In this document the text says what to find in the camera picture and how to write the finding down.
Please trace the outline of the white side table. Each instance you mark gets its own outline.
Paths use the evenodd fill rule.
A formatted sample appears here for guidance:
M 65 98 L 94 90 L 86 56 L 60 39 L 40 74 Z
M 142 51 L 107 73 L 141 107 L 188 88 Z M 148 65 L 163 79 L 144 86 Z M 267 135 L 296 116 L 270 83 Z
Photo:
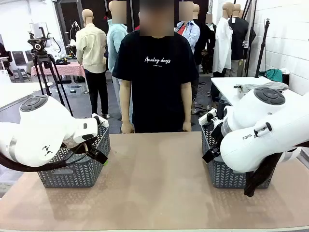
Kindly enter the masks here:
M 240 98 L 238 96 L 238 91 L 234 88 L 237 84 L 266 84 L 270 82 L 269 79 L 260 77 L 217 77 L 211 79 L 212 83 L 217 87 L 220 93 L 227 99 L 227 101 L 234 105 Z M 285 90 L 282 94 L 285 96 L 288 103 L 297 100 L 300 96 L 305 95 L 309 92 L 309 88 L 301 88 L 299 90 L 293 89 L 290 87 L 288 90 Z

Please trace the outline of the green bag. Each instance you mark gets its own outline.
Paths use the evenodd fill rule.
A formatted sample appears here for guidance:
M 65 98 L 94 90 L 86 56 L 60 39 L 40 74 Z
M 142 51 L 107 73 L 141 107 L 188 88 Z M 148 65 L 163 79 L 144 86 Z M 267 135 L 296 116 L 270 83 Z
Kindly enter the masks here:
M 275 81 L 283 82 L 282 71 L 280 69 L 269 69 L 266 71 L 266 78 Z

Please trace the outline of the mannequin in dark jacket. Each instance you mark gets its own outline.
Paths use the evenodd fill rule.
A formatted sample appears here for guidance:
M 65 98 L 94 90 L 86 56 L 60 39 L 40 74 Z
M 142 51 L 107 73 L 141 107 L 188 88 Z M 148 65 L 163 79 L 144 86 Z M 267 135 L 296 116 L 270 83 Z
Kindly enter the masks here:
M 193 7 L 193 21 L 198 25 L 200 29 L 200 36 L 195 45 L 194 57 L 199 71 L 200 65 L 202 65 L 203 74 L 209 73 L 211 69 L 208 67 L 210 65 L 209 58 L 213 49 L 211 48 L 211 42 L 214 42 L 212 31 L 207 24 L 205 19 L 199 19 L 198 15 L 200 13 L 200 6 L 194 3 Z

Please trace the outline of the person's right hand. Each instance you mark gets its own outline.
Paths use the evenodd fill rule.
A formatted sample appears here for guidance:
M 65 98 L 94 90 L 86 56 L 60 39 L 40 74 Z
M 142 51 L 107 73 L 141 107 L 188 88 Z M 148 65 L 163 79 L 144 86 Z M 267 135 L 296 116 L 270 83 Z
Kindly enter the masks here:
M 130 133 L 134 133 L 135 129 L 132 123 L 130 122 L 122 122 L 122 126 L 121 126 L 121 132 L 122 134 L 130 134 Z

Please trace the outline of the gray cloth on side table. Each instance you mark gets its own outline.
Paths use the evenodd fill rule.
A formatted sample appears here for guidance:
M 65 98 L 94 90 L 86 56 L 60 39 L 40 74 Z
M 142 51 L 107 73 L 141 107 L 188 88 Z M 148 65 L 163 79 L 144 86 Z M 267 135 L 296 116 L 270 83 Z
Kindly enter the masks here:
M 242 94 L 247 94 L 250 90 L 254 89 L 254 88 L 258 88 L 258 87 L 268 87 L 270 89 L 275 89 L 275 90 L 279 90 L 279 91 L 285 91 L 287 89 L 289 89 L 289 86 L 285 83 L 281 83 L 281 82 L 268 82 L 265 84 L 237 84 L 234 85 L 233 88 L 236 88 L 239 90 L 239 93 Z

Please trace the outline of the mannequin in white shirt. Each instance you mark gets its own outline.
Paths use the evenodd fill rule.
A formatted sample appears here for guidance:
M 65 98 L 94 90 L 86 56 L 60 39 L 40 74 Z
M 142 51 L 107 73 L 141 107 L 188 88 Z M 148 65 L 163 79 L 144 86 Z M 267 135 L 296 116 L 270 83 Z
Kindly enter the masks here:
M 222 6 L 220 18 L 215 32 L 215 47 L 213 54 L 213 77 L 224 77 L 224 71 L 231 69 L 231 44 L 233 30 L 229 26 L 228 19 L 233 14 L 234 4 L 226 2 Z

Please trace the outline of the mannequin in black shirt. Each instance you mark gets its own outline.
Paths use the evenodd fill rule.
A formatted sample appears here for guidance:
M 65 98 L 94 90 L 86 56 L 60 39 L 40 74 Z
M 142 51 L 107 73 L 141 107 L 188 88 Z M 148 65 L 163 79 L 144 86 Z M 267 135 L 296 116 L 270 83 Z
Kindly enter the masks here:
M 237 77 L 239 62 L 245 59 L 245 49 L 243 42 L 245 41 L 249 23 L 239 17 L 241 8 L 240 4 L 234 4 L 233 13 L 228 23 L 233 30 L 231 43 L 231 69 L 226 71 L 226 77 Z

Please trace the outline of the black light stand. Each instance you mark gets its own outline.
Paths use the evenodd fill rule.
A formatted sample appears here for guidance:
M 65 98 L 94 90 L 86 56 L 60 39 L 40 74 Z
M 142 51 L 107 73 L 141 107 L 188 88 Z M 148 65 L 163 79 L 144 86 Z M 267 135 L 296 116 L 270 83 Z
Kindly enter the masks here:
M 265 46 L 266 46 L 266 37 L 267 37 L 268 28 L 269 28 L 269 18 L 267 18 L 266 21 L 265 21 L 264 35 L 263 35 L 263 39 L 262 39 L 262 43 L 261 43 L 259 59 L 258 59 L 257 67 L 256 67 L 255 76 L 254 76 L 255 78 L 258 78 L 258 76 L 259 76 L 260 66 L 261 66 L 261 62 L 262 62 L 262 56 L 263 56 L 264 49 L 265 49 Z

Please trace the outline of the person in black t-shirt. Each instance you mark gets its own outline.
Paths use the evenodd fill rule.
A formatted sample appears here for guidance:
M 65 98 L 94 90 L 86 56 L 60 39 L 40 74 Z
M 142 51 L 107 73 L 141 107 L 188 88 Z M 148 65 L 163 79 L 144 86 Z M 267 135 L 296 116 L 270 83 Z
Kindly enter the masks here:
M 140 0 L 140 29 L 120 44 L 113 75 L 131 82 L 134 133 L 183 132 L 181 85 L 199 75 L 174 11 L 174 0 Z

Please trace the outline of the mannequin in blue shirt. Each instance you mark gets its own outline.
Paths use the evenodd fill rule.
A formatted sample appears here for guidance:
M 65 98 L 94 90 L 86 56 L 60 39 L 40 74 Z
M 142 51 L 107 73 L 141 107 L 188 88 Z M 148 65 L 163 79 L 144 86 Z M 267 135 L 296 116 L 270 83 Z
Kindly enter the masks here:
M 192 1 L 179 2 L 179 19 L 174 31 L 187 39 L 192 53 L 200 36 L 200 28 L 193 20 L 194 3 Z

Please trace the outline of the person's right forearm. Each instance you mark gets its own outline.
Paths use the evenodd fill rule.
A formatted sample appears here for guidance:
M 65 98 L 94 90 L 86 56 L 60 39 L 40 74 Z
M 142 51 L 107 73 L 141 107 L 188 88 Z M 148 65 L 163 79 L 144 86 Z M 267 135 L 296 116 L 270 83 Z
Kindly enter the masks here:
M 133 115 L 133 103 L 131 99 L 131 82 L 120 81 L 120 106 L 123 123 L 130 123 Z

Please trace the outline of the mannequin in cream jacket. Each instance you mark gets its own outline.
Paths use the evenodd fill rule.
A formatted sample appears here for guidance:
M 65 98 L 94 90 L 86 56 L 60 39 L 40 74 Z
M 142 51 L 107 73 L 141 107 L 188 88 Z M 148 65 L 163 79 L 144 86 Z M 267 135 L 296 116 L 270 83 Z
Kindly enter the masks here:
M 101 101 L 101 116 L 110 117 L 108 113 L 108 91 L 106 84 L 106 43 L 104 31 L 93 24 L 93 12 L 90 9 L 82 11 L 84 28 L 76 33 L 77 60 L 84 68 L 88 86 L 91 111 L 98 112 L 98 99 Z

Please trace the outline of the table with pink checkered cloth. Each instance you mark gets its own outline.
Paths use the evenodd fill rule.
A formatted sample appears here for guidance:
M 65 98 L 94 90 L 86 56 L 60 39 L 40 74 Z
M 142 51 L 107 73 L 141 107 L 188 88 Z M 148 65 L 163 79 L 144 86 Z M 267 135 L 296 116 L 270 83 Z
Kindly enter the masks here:
M 71 62 L 67 65 L 56 65 L 59 75 L 71 75 L 71 76 L 82 76 L 85 78 L 85 72 L 83 66 L 78 62 Z M 45 75 L 51 75 L 50 69 L 46 69 L 43 66 L 43 72 Z M 36 68 L 31 68 L 31 75 L 37 75 Z

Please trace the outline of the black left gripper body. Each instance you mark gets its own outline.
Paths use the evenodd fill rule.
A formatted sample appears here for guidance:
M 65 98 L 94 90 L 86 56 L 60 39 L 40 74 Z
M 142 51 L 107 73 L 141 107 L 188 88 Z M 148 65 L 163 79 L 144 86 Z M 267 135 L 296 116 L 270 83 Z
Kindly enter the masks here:
M 105 164 L 106 161 L 108 160 L 108 157 L 101 152 L 100 150 L 96 149 L 95 147 L 92 146 L 91 143 L 85 143 L 85 153 L 87 156 L 92 158 L 93 160 L 98 161 L 101 164 Z

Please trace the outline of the gray plastic lattice basket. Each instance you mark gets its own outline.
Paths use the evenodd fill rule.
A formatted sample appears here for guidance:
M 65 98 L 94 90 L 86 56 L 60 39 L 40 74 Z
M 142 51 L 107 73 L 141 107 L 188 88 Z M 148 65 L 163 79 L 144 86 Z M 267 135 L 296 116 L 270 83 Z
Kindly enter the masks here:
M 99 126 L 98 135 L 92 140 L 92 146 L 107 157 L 110 152 L 109 128 Z M 51 162 L 65 161 L 66 166 L 38 172 L 45 188 L 90 188 L 94 186 L 103 164 L 86 154 L 74 154 L 67 148 L 60 148 Z
M 201 126 L 202 156 L 216 144 L 216 140 L 211 136 L 212 130 L 213 123 L 206 123 Z M 213 186 L 218 189 L 244 189 L 246 187 L 247 178 L 254 174 L 254 172 L 239 173 L 230 169 L 223 162 L 221 156 L 207 163 L 207 168 Z

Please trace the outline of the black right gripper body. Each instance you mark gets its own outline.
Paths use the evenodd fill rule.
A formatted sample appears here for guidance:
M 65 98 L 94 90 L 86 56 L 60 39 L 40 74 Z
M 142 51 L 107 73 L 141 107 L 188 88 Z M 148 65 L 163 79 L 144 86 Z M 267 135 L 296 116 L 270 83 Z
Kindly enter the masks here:
M 218 156 L 220 156 L 220 145 L 224 138 L 221 127 L 222 122 L 214 124 L 214 122 L 208 122 L 202 126 L 203 129 L 203 159 L 206 163 L 211 162 Z

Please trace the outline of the person's left forearm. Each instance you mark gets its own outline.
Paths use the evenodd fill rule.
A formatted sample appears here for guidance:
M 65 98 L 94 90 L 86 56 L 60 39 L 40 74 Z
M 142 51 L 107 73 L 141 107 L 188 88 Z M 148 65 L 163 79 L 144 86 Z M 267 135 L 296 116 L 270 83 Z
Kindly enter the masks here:
M 184 122 L 191 124 L 192 88 L 190 82 L 181 85 L 181 96 L 184 108 Z

